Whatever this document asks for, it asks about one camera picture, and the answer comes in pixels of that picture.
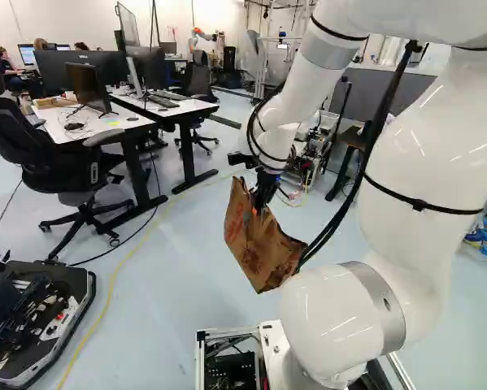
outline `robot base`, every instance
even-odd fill
[[[234,347],[241,352],[234,353]],[[299,366],[297,359],[286,340],[280,320],[267,321],[257,327],[239,327],[231,329],[205,329],[197,332],[196,344],[196,390],[212,390],[226,385],[234,376],[227,368],[227,360],[238,359],[241,362],[236,375],[246,375],[250,371],[244,390],[327,390],[311,379]],[[392,363],[396,376],[405,390],[414,390],[407,386],[407,373],[402,364]],[[365,373],[348,390],[393,390],[380,366],[375,360],[367,364]]]

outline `gray partition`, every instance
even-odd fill
[[[347,76],[348,81],[353,83],[344,117],[360,122],[373,119],[393,72],[349,67],[344,76]],[[390,110],[391,113],[398,115],[404,111],[436,78],[436,76],[404,73]],[[345,90],[346,87],[343,83],[337,83],[329,111],[338,113],[341,110]]]

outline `white desk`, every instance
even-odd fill
[[[177,194],[190,189],[194,185],[201,183],[205,179],[217,175],[216,169],[211,169],[203,172],[201,175],[196,175],[194,171],[194,156],[193,156],[193,138],[191,136],[191,129],[198,124],[198,121],[208,118],[210,114],[216,112],[220,106],[208,102],[202,102],[198,99],[187,99],[176,102],[179,107],[166,109],[159,104],[153,102],[146,103],[144,110],[144,102],[134,97],[127,96],[125,89],[110,90],[110,96],[114,102],[125,106],[129,110],[136,111],[140,115],[144,115],[159,123],[172,124],[173,129],[175,124],[180,125],[180,143],[181,143],[181,157],[184,164],[184,178],[185,181],[178,184],[172,189],[172,193]]]
[[[111,109],[116,114],[110,113],[100,119],[98,116],[101,113],[88,107],[83,108],[70,118],[66,118],[78,106],[78,104],[75,104],[74,106],[66,107],[39,109],[32,106],[32,108],[38,118],[46,120],[44,128],[56,144],[84,140],[100,132],[116,128],[124,130],[120,137],[120,144],[122,145],[126,167],[128,168],[131,185],[137,199],[137,206],[116,216],[101,227],[97,227],[97,233],[103,234],[107,229],[115,229],[130,219],[167,201],[167,197],[164,195],[150,198],[146,187],[146,174],[138,157],[137,143],[140,137],[143,137],[144,133],[149,132],[152,128],[156,128],[156,123],[115,103],[111,103]],[[128,118],[137,118],[137,120],[128,120]],[[64,129],[64,125],[71,122],[79,122],[85,124],[85,126],[73,131]]]
[[[166,61],[169,61],[171,63],[186,63],[189,60],[183,57],[166,57]]]
[[[154,124],[154,121],[144,116],[135,114],[121,106],[111,103],[111,109],[117,114],[106,114],[101,119],[98,116],[101,112],[92,108],[84,108],[76,114],[66,118],[79,105],[65,107],[52,107],[39,109],[32,106],[33,112],[39,119],[44,119],[46,123],[44,128],[56,144],[65,144],[75,140],[90,138],[100,132],[105,132],[114,128],[129,130],[130,128],[139,128],[148,124]],[[138,120],[127,120],[128,118],[138,118]],[[78,122],[85,126],[78,130],[68,131],[64,126],[68,123]]]
[[[144,108],[144,102],[142,100],[135,98],[135,97],[126,95],[125,89],[122,89],[122,88],[112,89],[112,90],[110,90],[110,95],[112,97],[117,98],[123,102],[130,104],[130,105],[133,105],[133,106],[136,106],[136,107],[142,108],[142,109]],[[156,114],[157,116],[159,116],[161,118],[171,118],[173,116],[189,114],[189,113],[199,112],[199,111],[203,111],[203,110],[215,109],[214,111],[216,111],[220,107],[220,105],[218,105],[218,104],[203,102],[203,101],[198,100],[198,99],[187,99],[187,100],[182,100],[179,102],[172,100],[172,102],[179,104],[180,107],[165,108],[163,106],[160,106],[157,103],[153,103],[153,102],[148,101],[146,103],[146,110],[152,114]]]

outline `chair armrest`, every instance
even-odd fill
[[[82,142],[82,145],[88,148],[93,148],[94,146],[99,145],[115,144],[116,142],[120,141],[120,136],[123,134],[124,130],[122,128],[112,128],[111,130],[100,132],[99,134],[91,136]]]
[[[46,123],[46,119],[40,119],[39,122],[36,122],[34,125],[33,125],[33,128],[39,128],[40,126],[42,126],[43,124]]]

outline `keyboard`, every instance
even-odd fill
[[[177,100],[177,101],[190,99],[190,97],[182,96],[179,95],[178,93],[173,93],[168,91],[154,91],[151,93],[151,95],[158,96],[159,98],[166,98],[166,99]]]
[[[165,108],[177,108],[180,106],[179,104],[173,103],[170,100],[158,96],[148,96],[147,100]]]

